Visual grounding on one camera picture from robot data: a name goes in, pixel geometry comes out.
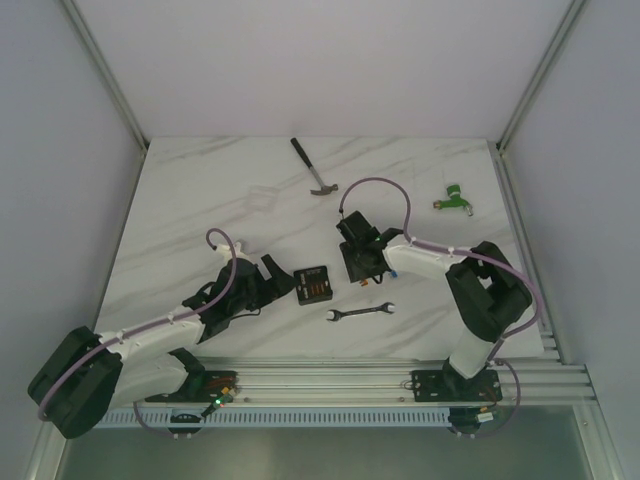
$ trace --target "hammer head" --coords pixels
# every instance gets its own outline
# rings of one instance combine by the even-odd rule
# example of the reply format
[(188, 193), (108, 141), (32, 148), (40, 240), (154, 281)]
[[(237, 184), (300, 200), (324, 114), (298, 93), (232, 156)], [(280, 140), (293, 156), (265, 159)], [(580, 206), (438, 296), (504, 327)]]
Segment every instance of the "hammer head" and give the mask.
[(338, 190), (338, 184), (334, 183), (333, 185), (324, 185), (320, 188), (320, 190), (311, 190), (311, 195), (329, 195), (331, 192), (335, 192)]

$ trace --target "gray floor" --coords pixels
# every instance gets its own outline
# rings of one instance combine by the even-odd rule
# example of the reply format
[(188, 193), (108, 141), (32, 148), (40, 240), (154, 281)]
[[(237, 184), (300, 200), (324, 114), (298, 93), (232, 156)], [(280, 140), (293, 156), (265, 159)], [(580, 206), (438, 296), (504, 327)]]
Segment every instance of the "gray floor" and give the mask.
[(523, 408), (500, 435), (435, 428), (220, 429), (172, 441), (94, 430), (70, 442), (58, 480), (590, 479), (569, 409)]

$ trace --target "green faucet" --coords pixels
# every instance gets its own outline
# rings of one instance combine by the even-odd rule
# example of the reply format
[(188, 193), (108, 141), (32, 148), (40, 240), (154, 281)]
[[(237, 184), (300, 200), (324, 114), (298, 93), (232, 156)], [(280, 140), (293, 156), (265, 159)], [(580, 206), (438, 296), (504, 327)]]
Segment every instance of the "green faucet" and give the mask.
[(433, 202), (433, 208), (436, 210), (442, 210), (443, 208), (459, 208), (462, 207), (467, 212), (467, 215), (473, 215), (473, 207), (469, 202), (460, 196), (460, 185), (454, 183), (447, 187), (447, 195), (449, 200), (437, 200)]

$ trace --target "black handle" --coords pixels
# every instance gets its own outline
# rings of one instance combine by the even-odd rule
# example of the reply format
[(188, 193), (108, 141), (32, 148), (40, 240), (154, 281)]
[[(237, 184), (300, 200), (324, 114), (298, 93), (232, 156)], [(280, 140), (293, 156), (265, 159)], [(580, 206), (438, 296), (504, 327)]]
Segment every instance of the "black handle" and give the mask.
[(309, 168), (313, 168), (313, 165), (311, 165), (311, 160), (309, 160), (309, 157), (307, 157), (307, 153), (304, 151), (297, 138), (291, 139), (291, 145), (293, 145), (293, 148), (296, 149), (296, 152), (298, 152), (298, 155), (300, 155), (300, 158), (302, 159), (304, 164)]

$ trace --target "white marble table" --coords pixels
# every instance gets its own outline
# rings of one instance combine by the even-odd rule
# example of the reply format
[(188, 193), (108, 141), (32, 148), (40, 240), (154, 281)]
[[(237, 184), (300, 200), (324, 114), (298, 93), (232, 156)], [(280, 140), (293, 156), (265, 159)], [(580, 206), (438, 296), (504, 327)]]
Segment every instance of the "white marble table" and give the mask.
[[(350, 284), (338, 244), (338, 203), (352, 182), (384, 176), (402, 184), (413, 202), (412, 233), (439, 243), (497, 243), (519, 266), (487, 144), (476, 139), (300, 138), (317, 170), (340, 191), (316, 197), (315, 180), (288, 138), (155, 138), (142, 171), (109, 282), (97, 331), (115, 330), (166, 314), (215, 280), (220, 255), (204, 234), (216, 226), (243, 240), (256, 260), (269, 253), (288, 272), (327, 265), (331, 302), (301, 307), (295, 293), (231, 326), (194, 352), (215, 357), (378, 357), (437, 360), (454, 348), (463, 324), (444, 280), (411, 274), (382, 285)], [(445, 186), (460, 183), (474, 208), (435, 211)], [(345, 212), (360, 210), (381, 231), (400, 227), (403, 198), (385, 184), (365, 184)], [(339, 323), (328, 308), (351, 310), (393, 302), (395, 315)], [(521, 321), (529, 318), (525, 313)], [(537, 327), (512, 337), (505, 357), (534, 357), (543, 346)]]

